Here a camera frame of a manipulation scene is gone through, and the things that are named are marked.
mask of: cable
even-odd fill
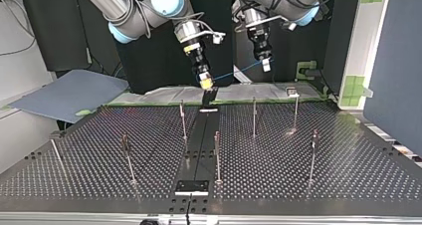
[[[335,99],[338,101],[338,97],[335,95],[334,91],[332,90],[332,88],[329,86],[328,82],[326,81],[325,77],[323,76],[322,70],[318,69],[320,72],[320,76],[322,77],[323,83],[328,87],[328,89],[332,92],[332,95],[335,97]]]
[[[189,21],[199,23],[199,24],[203,25],[205,28],[207,28],[209,31],[214,33],[214,30],[212,30],[212,28],[208,24],[206,24],[205,22],[202,22],[201,20],[191,19]]]
[[[25,9],[23,8],[23,6],[17,0],[11,0],[11,1],[16,3],[19,6],[19,8],[24,13],[25,20],[28,20],[28,15],[27,15]],[[21,26],[21,28],[32,37],[32,42],[26,48],[23,48],[23,49],[20,49],[20,50],[17,50],[17,51],[13,51],[13,52],[9,52],[9,53],[2,53],[2,54],[0,54],[0,57],[1,56],[9,56],[9,55],[18,54],[18,53],[22,53],[24,51],[27,51],[28,49],[32,48],[32,46],[34,46],[34,44],[36,43],[36,39],[35,39],[34,35],[27,28],[25,28],[22,25],[22,23],[19,21],[18,17],[15,15],[13,10],[9,7],[9,5],[7,5],[6,0],[1,0],[1,2],[4,3],[5,8],[12,14],[12,16],[15,18],[15,20],[19,23],[19,26]]]
[[[2,53],[2,54],[0,54],[0,57],[2,57],[2,56],[12,55],[12,54],[18,54],[18,53],[22,53],[22,52],[24,52],[24,51],[27,51],[28,49],[32,48],[32,46],[35,44],[35,42],[36,42],[36,40],[35,40],[35,38],[34,38],[34,39],[32,40],[32,43],[31,43],[28,47],[26,47],[26,48],[24,48],[24,49],[17,50],[17,51],[15,51],[15,52]]]
[[[93,54],[91,54],[91,57],[94,59],[94,61],[96,61],[98,64],[99,64],[99,66],[102,68],[102,74],[104,74],[105,72],[106,72],[106,74],[107,75],[109,75],[109,76],[111,76],[111,74],[106,70],[106,68],[103,66],[103,64],[102,63],[100,63],[100,61],[96,58],[96,57],[94,57],[94,55]]]
[[[120,64],[121,64],[121,61],[118,62],[117,65],[115,65],[114,70],[112,70],[111,75],[114,75],[115,74],[115,71],[118,69],[118,66],[120,66]]]
[[[28,26],[28,28],[26,28],[22,23],[21,23],[21,21],[18,19],[18,17],[16,16],[16,14],[13,12],[13,10],[10,8],[10,6],[7,4],[7,0],[2,0],[2,2],[4,3],[3,4],[3,6],[6,8],[6,10],[7,11],[9,11],[9,13],[13,16],[13,18],[15,18],[15,20],[16,20],[16,22],[18,22],[18,24],[19,24],[19,26],[21,26],[21,28],[29,35],[29,36],[31,36],[32,38],[34,38],[35,36],[34,36],[34,34],[30,31],[30,28],[29,28],[29,18],[28,18],[28,14],[27,14],[27,12],[25,11],[25,9],[24,9],[24,6],[21,4],[21,3],[19,3],[19,1],[17,1],[17,0],[10,0],[10,1],[12,1],[13,3],[15,3],[20,9],[21,9],[21,11],[22,11],[22,13],[24,14],[24,17],[25,17],[25,21],[26,21],[26,24],[27,24],[27,26]]]
[[[214,81],[217,81],[217,80],[221,80],[221,79],[224,79],[224,78],[230,77],[230,76],[235,75],[235,74],[237,74],[237,73],[243,73],[243,72],[246,72],[246,71],[250,70],[251,68],[256,67],[256,66],[258,66],[258,65],[261,65],[261,64],[262,64],[262,62],[256,62],[256,63],[252,64],[251,66],[248,66],[248,67],[246,67],[246,68],[244,68],[244,69],[240,70],[239,72],[229,73],[229,74],[225,74],[225,75],[219,76],[219,77],[215,78],[215,79],[214,79]]]
[[[120,67],[117,72],[115,72],[115,74],[113,75],[115,78],[118,76],[118,73],[121,71],[121,69],[123,69],[123,67]]]

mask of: table surface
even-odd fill
[[[330,103],[109,107],[77,123],[0,175],[1,212],[422,217],[422,170]],[[314,129],[319,133],[310,183]],[[222,184],[214,133],[220,132]],[[120,140],[127,133],[137,184]],[[208,196],[174,194],[179,180],[206,180]]]

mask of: wall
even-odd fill
[[[12,9],[23,20],[20,10]],[[31,44],[32,39],[3,5],[0,19],[0,54]],[[47,142],[49,134],[58,129],[52,119],[3,107],[52,81],[36,45],[19,54],[0,56],[0,173]]]
[[[364,116],[422,155],[421,0],[389,0]]]
[[[17,7],[14,12],[24,22],[22,13]],[[19,27],[9,12],[0,7],[0,54],[26,48],[32,39]],[[38,46],[25,52],[0,56],[0,102],[16,95],[23,94],[34,88],[41,87],[52,81],[47,72]]]
[[[363,110],[388,2],[360,0],[339,95],[343,110]]]

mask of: metal rod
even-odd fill
[[[186,121],[185,121],[185,113],[184,113],[183,100],[180,103],[180,116],[182,117],[182,124],[183,124],[183,138],[184,138],[184,140],[187,140]]]
[[[60,162],[63,162],[63,161],[62,161],[62,157],[60,156],[59,150],[58,150],[58,148],[57,148],[56,142],[54,141],[54,139],[53,139],[53,138],[52,138],[52,139],[50,139],[50,142],[51,142],[51,143],[52,143],[52,145],[53,145],[53,149],[54,149],[54,152],[56,153],[57,158],[59,158]]]
[[[299,108],[299,96],[296,97],[296,104],[295,104],[295,121],[293,122],[293,129],[296,130],[296,125],[298,121],[298,108]]]
[[[132,167],[132,164],[131,164],[131,161],[130,161],[130,156],[127,157],[127,163],[129,164],[130,174],[131,174],[131,177],[132,177],[132,182],[133,183],[136,183],[136,178],[134,177],[134,172],[133,172],[133,167]]]
[[[311,172],[310,172],[310,181],[309,181],[309,187],[313,184],[314,180],[314,167],[315,167],[315,161],[316,161],[316,153],[317,153],[317,147],[318,147],[318,132],[315,129],[313,134],[313,141],[312,141],[312,147],[313,147],[313,160],[311,163]]]
[[[253,137],[255,138],[257,136],[257,101],[254,98],[254,131],[253,131]]]
[[[214,154],[217,158],[217,184],[223,183],[223,180],[221,180],[221,173],[220,173],[220,132],[216,131],[214,136],[215,141],[215,149]]]
[[[130,144],[129,144],[129,138],[128,138],[127,133],[124,133],[123,136],[121,137],[121,146],[122,146],[123,154],[127,159],[127,164],[129,166],[131,183],[136,184],[137,181],[136,181],[136,178],[134,176],[133,165],[132,165],[131,160],[130,160]]]

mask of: white cable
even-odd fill
[[[30,29],[29,28],[26,28],[22,23],[21,23],[21,21],[19,20],[19,18],[18,18],[18,16],[16,16],[16,14],[15,14],[15,12],[13,12],[13,10],[12,10],[12,8],[10,8],[10,6],[7,4],[7,0],[2,0],[3,1],[3,6],[4,6],[4,8],[7,10],[7,11],[9,11],[9,13],[13,16],[13,18],[16,20],[16,22],[19,24],[19,26],[21,26],[21,28],[29,35],[29,36],[31,36],[31,38],[34,38],[35,36],[34,36],[34,34],[30,31]],[[30,23],[29,23],[29,18],[28,18],[28,14],[27,14],[27,12],[25,11],[25,9],[24,9],[24,7],[23,7],[23,5],[21,4],[21,3],[19,3],[19,1],[17,1],[17,0],[10,0],[10,1],[12,1],[13,3],[15,3],[20,9],[21,9],[21,11],[22,11],[22,13],[24,14],[24,18],[25,18],[25,21],[26,21],[26,23],[27,23],[27,25],[28,25],[28,27],[29,27],[29,25],[30,25]]]
[[[199,23],[199,24],[201,24],[202,26],[204,26],[205,28],[207,28],[209,31],[211,31],[213,34],[215,33],[215,32],[214,32],[214,30],[212,30],[212,28],[211,28],[208,24],[206,24],[205,22],[203,22],[203,21],[201,21],[201,20],[190,19],[189,21],[191,21],[191,22],[195,22],[195,23]]]

